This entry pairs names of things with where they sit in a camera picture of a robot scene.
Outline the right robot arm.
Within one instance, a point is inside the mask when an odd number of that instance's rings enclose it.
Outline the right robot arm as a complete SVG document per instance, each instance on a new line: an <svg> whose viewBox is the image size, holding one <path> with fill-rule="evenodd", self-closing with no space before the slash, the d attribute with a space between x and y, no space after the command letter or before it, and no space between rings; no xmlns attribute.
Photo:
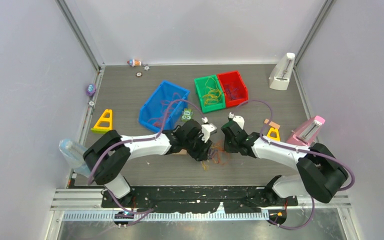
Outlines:
<svg viewBox="0 0 384 240"><path fill-rule="evenodd" d="M345 167L335 162L333 154L321 143L299 146L272 140L258 132L248 134L233 120L221 130L226 152L274 161L297 171L296 175L277 175L265 186L263 194L271 205L300 195L327 204L349 178Z"/></svg>

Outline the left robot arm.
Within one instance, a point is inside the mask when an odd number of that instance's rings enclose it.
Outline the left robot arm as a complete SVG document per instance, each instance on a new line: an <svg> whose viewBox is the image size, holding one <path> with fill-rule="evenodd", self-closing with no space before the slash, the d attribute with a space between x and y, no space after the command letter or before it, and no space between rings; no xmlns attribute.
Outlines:
<svg viewBox="0 0 384 240"><path fill-rule="evenodd" d="M194 119L172 130L146 136L125 136L110 130L82 157L92 181L109 189L121 207L128 207L134 197L130 184L121 174L127 161L151 155L172 155L183 150L198 162L206 161L212 145L210 136L216 131L212 123L200 124Z"/></svg>

